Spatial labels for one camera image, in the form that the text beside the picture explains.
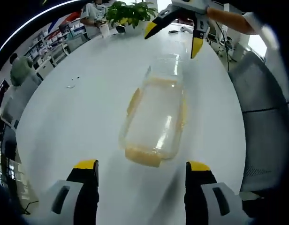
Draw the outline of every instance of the floor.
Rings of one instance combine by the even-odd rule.
[[[227,70],[228,69],[227,55],[223,54],[223,56],[219,56],[219,59],[221,60],[221,62],[223,63],[224,67]],[[233,69],[236,65],[237,65],[236,62],[230,61],[229,69],[230,70]],[[32,213],[38,206],[38,202],[35,202],[38,201],[38,198],[35,195],[33,188],[31,187],[27,177],[25,176],[25,171],[21,165],[21,161],[17,150],[15,162],[12,162],[11,164],[12,164],[11,169],[13,170],[16,179],[17,193],[20,199],[20,203],[24,209],[26,209],[28,204],[31,203],[26,209],[26,211]]]

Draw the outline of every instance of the white table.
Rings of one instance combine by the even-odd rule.
[[[91,40],[42,82],[16,132],[36,194],[92,158],[99,160],[99,225],[184,224],[187,160],[209,165],[217,181],[238,194],[245,164],[243,117],[227,72],[205,42],[184,74],[187,123],[175,159],[146,167],[119,149],[127,106],[152,60],[172,48],[169,40],[191,48],[191,35],[169,35],[172,29],[180,27],[171,25],[148,40],[125,35]]]

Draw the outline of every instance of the person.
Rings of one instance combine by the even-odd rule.
[[[262,24],[254,13],[244,15],[221,11],[212,7],[207,9],[207,16],[219,23],[247,35],[260,35],[267,46],[266,66],[281,87],[286,102],[289,101],[289,80],[279,53],[278,40],[270,29]]]
[[[37,85],[40,85],[41,79],[37,77],[35,71],[32,69],[33,62],[28,57],[23,56],[18,58],[17,54],[13,53],[10,57],[10,63],[12,64],[10,78],[13,86],[21,86],[28,76],[32,76],[33,81]]]
[[[106,12],[106,7],[102,5],[102,0],[95,0],[93,3],[87,3],[82,8],[80,22],[85,25],[88,38],[93,38],[99,33],[99,27],[105,22],[102,21]]]

